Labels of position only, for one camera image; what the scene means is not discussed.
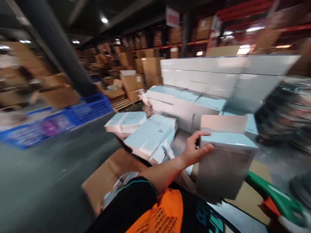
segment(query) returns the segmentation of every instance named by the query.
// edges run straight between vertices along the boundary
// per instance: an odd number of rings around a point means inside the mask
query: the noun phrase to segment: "ceiling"
[[[166,5],[183,12],[212,0],[45,0],[70,40],[97,44],[165,20]],[[6,1],[0,1],[0,34],[29,40]]]

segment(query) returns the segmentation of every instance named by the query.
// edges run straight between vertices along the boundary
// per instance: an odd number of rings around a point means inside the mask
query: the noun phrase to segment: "gray floor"
[[[92,223],[81,184],[119,147],[94,122],[19,150],[0,142],[0,232],[85,232]]]

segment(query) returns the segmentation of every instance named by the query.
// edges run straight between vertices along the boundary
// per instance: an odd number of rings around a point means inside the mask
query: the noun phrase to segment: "sign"
[[[166,7],[166,25],[173,28],[179,27],[179,13],[168,6]]]

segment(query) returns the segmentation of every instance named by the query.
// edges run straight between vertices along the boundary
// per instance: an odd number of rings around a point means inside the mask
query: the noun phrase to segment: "finger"
[[[213,145],[206,144],[206,145],[202,146],[200,149],[198,149],[196,151],[196,153],[197,153],[198,156],[201,157],[201,156],[204,156],[204,155],[212,152],[213,150],[214,150],[214,146]]]
[[[199,139],[200,136],[210,136],[210,132],[205,132],[205,131],[195,131],[192,136],[190,136],[188,139],[190,139],[191,142],[195,143],[196,140]]]

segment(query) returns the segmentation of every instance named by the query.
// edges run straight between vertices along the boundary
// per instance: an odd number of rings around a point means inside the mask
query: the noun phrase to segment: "teal stripe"
[[[132,181],[132,182],[129,183],[128,185],[126,185],[126,186],[124,186],[123,188],[121,188],[121,189],[118,191],[118,193],[119,193],[121,190],[123,190],[123,189],[127,188],[128,186],[130,186],[132,183],[139,183],[139,182],[146,182],[146,183],[150,184],[151,187],[153,188],[153,190],[155,191],[156,196],[158,196],[158,193],[157,193],[156,189],[154,188],[154,186],[153,186],[149,181],[142,181],[142,180],[140,180],[140,181]]]

